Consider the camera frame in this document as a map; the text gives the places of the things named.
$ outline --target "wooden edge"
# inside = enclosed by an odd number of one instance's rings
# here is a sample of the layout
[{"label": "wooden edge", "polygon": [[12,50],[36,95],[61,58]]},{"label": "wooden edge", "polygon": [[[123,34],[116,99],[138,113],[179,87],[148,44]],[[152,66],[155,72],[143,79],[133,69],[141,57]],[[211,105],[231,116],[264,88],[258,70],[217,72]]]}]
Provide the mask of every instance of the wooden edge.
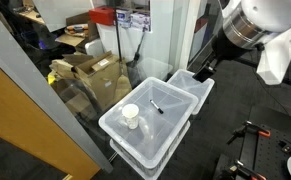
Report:
[{"label": "wooden edge", "polygon": [[65,176],[65,177],[63,178],[63,180],[71,180],[72,178],[73,178],[72,175],[67,174],[67,176]]}]

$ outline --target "plastic storage bin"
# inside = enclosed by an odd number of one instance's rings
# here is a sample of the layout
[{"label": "plastic storage bin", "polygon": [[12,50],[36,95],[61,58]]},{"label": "plastic storage bin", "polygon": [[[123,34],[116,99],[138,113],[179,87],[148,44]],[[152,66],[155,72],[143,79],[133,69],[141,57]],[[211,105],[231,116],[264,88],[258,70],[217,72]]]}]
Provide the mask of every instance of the plastic storage bin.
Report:
[{"label": "plastic storage bin", "polygon": [[[151,99],[164,111],[163,114],[150,103]],[[172,148],[176,148],[180,133],[184,131],[197,103],[194,95],[156,78],[147,78],[104,114],[99,125],[112,137],[121,152],[134,159],[143,174],[153,177],[159,168],[163,168],[162,162]],[[126,104],[139,107],[136,129],[129,129],[122,116],[122,108]]]},{"label": "plastic storage bin", "polygon": [[197,115],[208,94],[212,90],[215,81],[212,79],[207,79],[204,83],[201,83],[193,79],[193,75],[194,73],[192,72],[179,69],[167,83],[189,92],[199,99],[199,102],[192,113],[193,115]]},{"label": "plastic storage bin", "polygon": [[110,145],[111,147],[120,155],[134,170],[141,175],[146,180],[155,180],[159,177],[162,173],[164,167],[166,166],[169,159],[172,157],[173,153],[175,152],[177,146],[185,136],[186,132],[190,127],[190,122],[187,121],[185,126],[181,129],[178,133],[177,137],[173,141],[172,145],[170,146],[169,150],[164,154],[164,157],[159,162],[159,164],[154,169],[147,169],[142,166],[133,156],[131,156],[124,148],[122,148],[117,142],[111,140]]}]

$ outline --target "black cable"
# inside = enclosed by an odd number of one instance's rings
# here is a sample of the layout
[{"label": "black cable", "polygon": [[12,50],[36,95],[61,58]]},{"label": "black cable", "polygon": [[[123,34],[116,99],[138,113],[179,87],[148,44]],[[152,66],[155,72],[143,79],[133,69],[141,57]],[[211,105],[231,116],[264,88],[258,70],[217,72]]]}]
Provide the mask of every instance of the black cable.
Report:
[{"label": "black cable", "polygon": [[281,104],[266,88],[265,88],[265,86],[262,84],[262,82],[259,80],[259,78],[258,78],[258,76],[257,76],[257,74],[256,74],[256,72],[254,71],[254,68],[252,68],[252,72],[253,72],[253,74],[255,75],[255,77],[256,77],[256,79],[257,79],[257,81],[258,81],[258,83],[261,85],[261,87],[264,89],[264,91],[270,96],[270,97],[272,97],[273,99],[274,99],[274,101],[276,102],[276,103],[278,103],[283,109],[284,109],[284,111],[285,111],[285,113],[287,114],[287,115],[289,115],[289,113],[288,113],[288,111],[286,110],[286,108],[283,106],[283,104]]}]

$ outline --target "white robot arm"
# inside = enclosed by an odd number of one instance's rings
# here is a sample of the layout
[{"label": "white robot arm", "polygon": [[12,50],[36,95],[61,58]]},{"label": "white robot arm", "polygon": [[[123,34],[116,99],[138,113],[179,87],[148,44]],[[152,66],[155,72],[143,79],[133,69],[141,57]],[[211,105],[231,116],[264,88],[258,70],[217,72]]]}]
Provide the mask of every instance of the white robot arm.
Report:
[{"label": "white robot arm", "polygon": [[231,0],[222,14],[235,45],[264,45],[257,73],[268,85],[280,84],[291,60],[291,0]]}]

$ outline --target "cardboard box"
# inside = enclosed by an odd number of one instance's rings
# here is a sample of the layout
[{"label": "cardboard box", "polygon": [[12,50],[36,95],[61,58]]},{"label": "cardboard box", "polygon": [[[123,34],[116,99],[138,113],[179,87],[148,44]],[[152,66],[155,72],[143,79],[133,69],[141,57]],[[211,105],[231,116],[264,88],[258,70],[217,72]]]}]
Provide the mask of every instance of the cardboard box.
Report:
[{"label": "cardboard box", "polygon": [[68,34],[63,34],[56,39],[57,42],[74,46],[76,51],[86,54],[85,44],[99,38],[96,24],[90,21],[88,13],[83,13],[66,19],[66,25],[88,24],[88,37],[75,37]]},{"label": "cardboard box", "polygon": [[145,27],[145,31],[151,31],[151,26],[148,24],[139,24],[137,22],[131,22],[131,27],[140,30],[143,30],[143,28]]},{"label": "cardboard box", "polygon": [[123,21],[123,22],[130,22],[131,20],[131,11],[130,10],[125,10],[125,9],[117,9],[116,10],[116,16],[118,21]]},{"label": "cardboard box", "polygon": [[151,25],[151,17],[144,13],[133,13],[131,14],[131,21],[138,24]]},{"label": "cardboard box", "polygon": [[53,60],[50,68],[63,79],[78,79],[74,66],[93,59],[89,55],[63,55],[62,60]]},{"label": "cardboard box", "polygon": [[[125,63],[123,67],[124,75],[127,76]],[[118,56],[107,52],[76,66],[75,70],[84,84],[94,92],[103,111],[113,105],[117,80],[121,75]]]},{"label": "cardboard box", "polygon": [[130,28],[131,27],[131,22],[130,21],[128,21],[128,22],[125,22],[125,21],[117,21],[117,22],[118,22],[118,25],[120,27],[122,27],[122,28]]},{"label": "cardboard box", "polygon": [[79,80],[62,79],[51,86],[73,115],[80,114],[83,119],[90,121],[97,115],[97,111],[87,95],[78,86],[75,86],[77,83],[80,83]]}]

